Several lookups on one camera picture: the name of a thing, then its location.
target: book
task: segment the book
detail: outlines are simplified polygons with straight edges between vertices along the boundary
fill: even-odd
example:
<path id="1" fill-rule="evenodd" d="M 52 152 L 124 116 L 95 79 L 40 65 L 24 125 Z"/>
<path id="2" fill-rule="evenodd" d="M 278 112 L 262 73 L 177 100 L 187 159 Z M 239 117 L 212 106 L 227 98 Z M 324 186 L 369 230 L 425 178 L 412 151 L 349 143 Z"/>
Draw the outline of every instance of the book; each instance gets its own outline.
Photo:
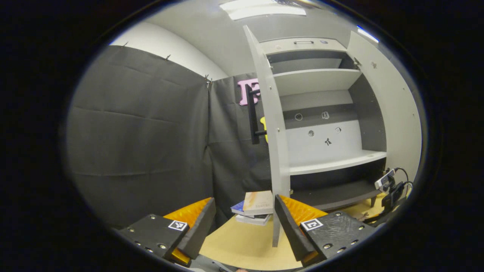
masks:
<path id="1" fill-rule="evenodd" d="M 244 215 L 271 214 L 274 211 L 271 191 L 247 192 L 242 207 Z"/>
<path id="2" fill-rule="evenodd" d="M 251 218 L 254 218 L 253 215 L 246 215 L 244 212 L 243 212 L 243 200 L 237 204 L 235 204 L 234 206 L 230 207 L 232 209 L 232 212 L 233 213 L 236 213 L 236 214 L 240 214 L 240 215 L 244 215 L 244 216 L 248 216 L 248 217 L 251 217 Z"/>
<path id="3" fill-rule="evenodd" d="M 271 214 L 259 214 L 259 215 L 256 215 L 256 218 L 250 218 L 250 217 L 247 217 L 247 216 L 237 214 L 235 216 L 235 220 L 237 220 L 237 222 L 248 223 L 248 224 L 259 225 L 259 226 L 265 226 L 267 224 L 267 222 L 269 221 L 270 217 L 271 217 Z"/>

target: ceiling light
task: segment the ceiling light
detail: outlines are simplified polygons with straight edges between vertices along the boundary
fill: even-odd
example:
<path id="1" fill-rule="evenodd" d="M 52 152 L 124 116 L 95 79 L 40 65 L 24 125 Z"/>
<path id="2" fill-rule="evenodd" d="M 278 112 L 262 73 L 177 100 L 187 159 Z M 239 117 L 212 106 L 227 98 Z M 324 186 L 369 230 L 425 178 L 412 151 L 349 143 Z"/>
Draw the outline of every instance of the ceiling light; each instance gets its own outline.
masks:
<path id="1" fill-rule="evenodd" d="M 232 20 L 270 14 L 306 16 L 303 8 L 279 4 L 274 0 L 237 0 L 220 5 Z"/>
<path id="2" fill-rule="evenodd" d="M 370 38 L 375 43 L 378 43 L 379 42 L 375 37 L 373 37 L 372 35 L 370 35 L 368 32 L 364 31 L 360 26 L 357 26 L 357 27 L 358 27 L 358 33 L 361 33 L 364 36 Z"/>

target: ceiling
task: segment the ceiling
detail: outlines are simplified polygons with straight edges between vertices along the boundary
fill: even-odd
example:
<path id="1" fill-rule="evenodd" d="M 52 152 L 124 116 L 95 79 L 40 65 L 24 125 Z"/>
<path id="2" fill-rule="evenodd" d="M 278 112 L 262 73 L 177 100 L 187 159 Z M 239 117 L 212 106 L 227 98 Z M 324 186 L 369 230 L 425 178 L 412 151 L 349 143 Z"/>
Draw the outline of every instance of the ceiling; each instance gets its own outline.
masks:
<path id="1" fill-rule="evenodd" d="M 261 42 L 285 37 L 337 39 L 348 46 L 356 26 L 332 11 L 307 8 L 307 16 L 263 15 L 232 21 L 219 7 L 227 0 L 187 0 L 171 5 L 146 19 L 196 47 L 227 75 L 255 72 L 243 25 Z"/>

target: blue book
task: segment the blue book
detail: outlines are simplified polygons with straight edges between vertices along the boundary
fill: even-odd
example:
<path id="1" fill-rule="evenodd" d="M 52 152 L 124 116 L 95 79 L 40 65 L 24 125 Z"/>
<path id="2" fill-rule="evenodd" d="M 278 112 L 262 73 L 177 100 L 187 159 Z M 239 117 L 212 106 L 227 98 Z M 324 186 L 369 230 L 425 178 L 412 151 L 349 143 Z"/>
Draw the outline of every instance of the blue book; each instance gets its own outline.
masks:
<path id="1" fill-rule="evenodd" d="M 241 202 L 239 202 L 239 203 L 235 204 L 234 206 L 230 207 L 232 209 L 232 212 L 236 213 L 236 214 L 247 216 L 243 212 L 243 202 L 244 201 L 242 200 Z"/>

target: drawer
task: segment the drawer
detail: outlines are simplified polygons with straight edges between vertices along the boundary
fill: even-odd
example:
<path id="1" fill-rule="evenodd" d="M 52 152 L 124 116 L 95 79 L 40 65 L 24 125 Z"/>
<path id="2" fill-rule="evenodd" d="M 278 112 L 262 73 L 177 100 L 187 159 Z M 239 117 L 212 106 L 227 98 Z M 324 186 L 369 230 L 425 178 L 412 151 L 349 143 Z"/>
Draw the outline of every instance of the drawer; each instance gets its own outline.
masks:
<path id="1" fill-rule="evenodd" d="M 262 42 L 260 45 L 266 55 L 308 50 L 346 52 L 346 48 L 337 40 L 325 38 L 286 38 Z"/>

